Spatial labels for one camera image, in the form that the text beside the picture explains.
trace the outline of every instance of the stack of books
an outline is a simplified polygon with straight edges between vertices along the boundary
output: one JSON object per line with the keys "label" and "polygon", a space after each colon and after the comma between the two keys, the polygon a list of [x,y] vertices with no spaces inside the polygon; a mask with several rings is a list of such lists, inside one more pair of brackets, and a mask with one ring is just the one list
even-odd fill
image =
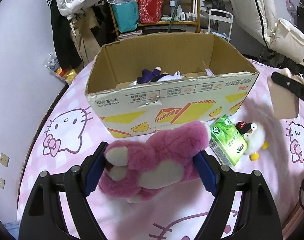
{"label": "stack of books", "polygon": [[139,31],[133,31],[130,33],[122,33],[119,35],[119,39],[126,39],[126,38],[130,38],[130,37],[136,37],[136,36],[140,36],[142,35],[142,30]]}

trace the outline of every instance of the white wall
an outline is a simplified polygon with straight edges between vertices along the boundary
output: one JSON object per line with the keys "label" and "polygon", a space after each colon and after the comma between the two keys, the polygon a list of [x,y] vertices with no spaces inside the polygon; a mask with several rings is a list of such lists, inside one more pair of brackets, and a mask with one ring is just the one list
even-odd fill
{"label": "white wall", "polygon": [[0,219],[16,220],[22,164],[36,130],[64,84],[42,66],[54,51],[50,8],[46,0],[0,3]]}
{"label": "white wall", "polygon": [[[291,0],[295,5],[299,5],[299,0]],[[286,10],[285,0],[274,0],[276,6],[276,16],[277,18],[284,18],[289,20],[290,15]],[[226,10],[228,12],[232,11],[231,3],[225,3]],[[219,32],[229,32],[229,24],[220,23]],[[238,49],[241,53],[247,54],[253,57],[259,57],[262,52],[263,45],[259,43],[255,38],[250,34],[244,31],[241,27],[238,26],[237,21],[233,22],[232,32],[231,32],[231,44]]]}

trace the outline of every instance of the torn cardboard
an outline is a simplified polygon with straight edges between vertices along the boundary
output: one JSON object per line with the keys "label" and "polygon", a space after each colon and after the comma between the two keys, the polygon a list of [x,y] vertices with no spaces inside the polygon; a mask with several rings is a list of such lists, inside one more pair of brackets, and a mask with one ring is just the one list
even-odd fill
{"label": "torn cardboard", "polygon": [[[117,87],[157,66],[190,77]],[[214,76],[206,76],[206,68]],[[212,34],[152,34],[104,45],[85,95],[111,134],[123,138],[232,115],[258,75],[232,45]]]}

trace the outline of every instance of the wall socket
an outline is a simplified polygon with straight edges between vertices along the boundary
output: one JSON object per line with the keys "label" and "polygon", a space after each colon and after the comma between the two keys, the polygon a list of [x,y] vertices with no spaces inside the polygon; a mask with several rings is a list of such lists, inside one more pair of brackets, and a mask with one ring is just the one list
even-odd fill
{"label": "wall socket", "polygon": [[4,189],[5,186],[5,180],[3,180],[2,178],[0,178],[0,188]]}
{"label": "wall socket", "polygon": [[4,153],[1,153],[1,157],[0,157],[0,163],[2,165],[4,165],[5,167],[8,166],[8,162],[9,162],[10,158],[7,157]]}

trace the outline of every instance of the pink bed sheet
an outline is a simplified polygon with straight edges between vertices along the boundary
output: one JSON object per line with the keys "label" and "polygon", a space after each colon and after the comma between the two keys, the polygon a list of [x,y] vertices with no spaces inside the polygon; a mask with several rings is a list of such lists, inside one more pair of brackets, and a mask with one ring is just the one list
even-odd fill
{"label": "pink bed sheet", "polygon": [[[234,170],[251,173],[257,169],[262,172],[275,200],[281,222],[284,222],[298,201],[304,175],[304,102],[300,102],[300,114],[297,118],[281,121],[275,119],[267,85],[267,77],[275,69],[255,61],[252,63],[260,71],[259,78],[241,108],[231,116],[231,120],[262,123],[270,145],[267,150],[259,152],[260,158],[256,162],[243,156]],[[101,141],[111,143],[115,140],[91,110],[84,96],[92,65],[93,62],[76,77],[36,140],[21,184],[17,211],[19,220],[41,171],[47,170],[50,174],[65,172],[71,166],[81,164],[87,155],[93,154]],[[126,140],[145,141],[149,136]],[[60,196],[69,232],[78,236],[66,196]],[[237,193],[223,236],[232,233],[240,197],[241,193]],[[99,189],[87,198],[95,218],[109,240],[194,239],[213,199],[204,190],[200,180],[169,186],[153,200],[138,204],[108,198]]]}

